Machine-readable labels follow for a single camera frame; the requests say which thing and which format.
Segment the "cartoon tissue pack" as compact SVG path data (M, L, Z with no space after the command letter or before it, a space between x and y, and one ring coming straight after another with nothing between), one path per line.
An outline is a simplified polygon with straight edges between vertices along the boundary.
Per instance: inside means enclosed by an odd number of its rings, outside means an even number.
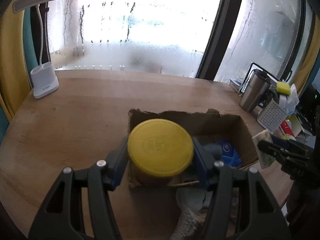
M262 169L270 167L275 161L275 157L268 154L268 143L272 142L271 135L267 129L259 132L252 137L255 150L258 155L259 163Z

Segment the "yellow lid red can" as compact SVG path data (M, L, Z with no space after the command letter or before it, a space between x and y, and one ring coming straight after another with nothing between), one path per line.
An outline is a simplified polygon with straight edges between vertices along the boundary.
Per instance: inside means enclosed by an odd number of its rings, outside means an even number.
M127 150L133 176L143 186L170 183L188 168L194 156L191 135L166 119L138 124L129 134Z

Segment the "red small box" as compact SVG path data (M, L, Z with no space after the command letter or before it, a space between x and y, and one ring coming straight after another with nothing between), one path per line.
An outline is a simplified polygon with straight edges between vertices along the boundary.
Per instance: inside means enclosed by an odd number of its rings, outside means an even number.
M284 132L284 134L288 134L290 136L295 136L292 129L290 128L290 126L288 125L288 123L286 122L286 120L284 120L281 124L280 127L282 129L282 131Z

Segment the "white perforated basket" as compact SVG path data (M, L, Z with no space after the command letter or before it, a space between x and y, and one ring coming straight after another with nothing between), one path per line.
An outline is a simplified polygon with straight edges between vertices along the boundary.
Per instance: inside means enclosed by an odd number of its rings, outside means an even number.
M273 99L264 107L257 117L257 122L273 134L286 119L287 113Z

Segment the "blue tissue pack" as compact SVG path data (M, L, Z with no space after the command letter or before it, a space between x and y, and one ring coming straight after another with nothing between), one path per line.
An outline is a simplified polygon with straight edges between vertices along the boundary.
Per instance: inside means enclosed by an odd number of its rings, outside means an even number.
M230 166L238 168L242 165L242 160L240 158L237 150L229 143L228 140L220 140L216 143L222 148L222 161Z

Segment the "brown cardboard box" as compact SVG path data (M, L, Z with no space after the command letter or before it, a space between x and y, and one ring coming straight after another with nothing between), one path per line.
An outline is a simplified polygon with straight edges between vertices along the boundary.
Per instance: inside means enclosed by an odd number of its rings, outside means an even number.
M206 113L181 112L181 111L164 111L152 113L141 111L139 109L129 110L129 132L138 124L150 119L166 119L173 121L182 126L192 137L197 137L203 145L211 142L220 142L227 140L230 145L240 155L242 164L236 165L240 170L255 164L258 161L258 155L252 141L253 135L249 127L239 115L220 114L215 109L209 109ZM190 167L186 174L172 177L171 181L156 182L155 178L148 178L138 168L129 161L127 178L129 187L147 187L155 185L165 185L169 187L187 187L199 184L195 172Z

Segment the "white plastic bag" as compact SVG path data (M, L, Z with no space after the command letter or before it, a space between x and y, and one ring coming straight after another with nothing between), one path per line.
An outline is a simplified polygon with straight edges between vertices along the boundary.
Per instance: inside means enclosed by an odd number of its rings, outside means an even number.
M299 97L297 94L297 88L295 84L290 86L289 95L284 94L283 92L279 93L279 106L288 114L292 115L295 112L296 106L299 103Z

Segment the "grey towel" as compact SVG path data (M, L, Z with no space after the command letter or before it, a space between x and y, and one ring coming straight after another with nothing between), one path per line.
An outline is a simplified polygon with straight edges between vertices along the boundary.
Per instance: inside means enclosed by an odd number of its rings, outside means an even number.
M223 151L222 151L221 145L217 143L210 143L210 144L203 145L203 148L207 152L209 152L215 158L215 160L222 159Z

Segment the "stainless steel tumbler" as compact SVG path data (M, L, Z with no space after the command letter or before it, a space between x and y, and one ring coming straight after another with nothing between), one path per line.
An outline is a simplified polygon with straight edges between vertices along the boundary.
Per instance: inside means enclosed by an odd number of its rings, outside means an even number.
M267 72L254 69L249 78L245 92L240 100L240 107L246 112L251 112L260 103L261 97L269 89L271 78Z

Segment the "yellow green sponge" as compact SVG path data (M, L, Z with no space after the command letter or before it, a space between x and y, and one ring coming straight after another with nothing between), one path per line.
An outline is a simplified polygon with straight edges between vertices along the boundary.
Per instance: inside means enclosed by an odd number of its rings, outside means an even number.
M291 93L291 88L288 83L278 81L276 84L276 92L281 95L288 96Z

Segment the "white knitted cloth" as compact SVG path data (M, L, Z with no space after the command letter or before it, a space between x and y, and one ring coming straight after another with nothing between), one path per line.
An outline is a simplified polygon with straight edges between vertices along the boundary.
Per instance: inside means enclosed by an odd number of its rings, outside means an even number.
M212 192L203 188L185 187L176 191L181 214L170 239L198 239L212 199Z

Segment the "white desk lamp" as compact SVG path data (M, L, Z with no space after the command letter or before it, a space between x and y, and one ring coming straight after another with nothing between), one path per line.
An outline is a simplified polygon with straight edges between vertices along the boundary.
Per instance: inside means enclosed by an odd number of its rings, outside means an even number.
M14 0L12 5L12 12L15 14L27 8L35 7L39 19L41 33L39 65L30 72L33 83L33 96L36 99L47 96L56 91L59 87L59 81L52 63L50 61L43 62L44 25L40 12L40 5L49 1L54 0Z

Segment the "yellow curtain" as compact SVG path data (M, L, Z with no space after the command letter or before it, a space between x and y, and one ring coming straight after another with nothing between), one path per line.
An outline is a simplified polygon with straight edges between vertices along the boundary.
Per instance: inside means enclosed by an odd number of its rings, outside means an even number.
M11 2L1 17L1 109L11 122L31 90L23 48L24 12Z

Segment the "black window frame post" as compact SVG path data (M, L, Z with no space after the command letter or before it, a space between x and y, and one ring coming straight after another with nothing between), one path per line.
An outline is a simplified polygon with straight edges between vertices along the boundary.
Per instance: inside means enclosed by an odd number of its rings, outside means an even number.
M242 0L220 0L196 78L213 81L227 50Z

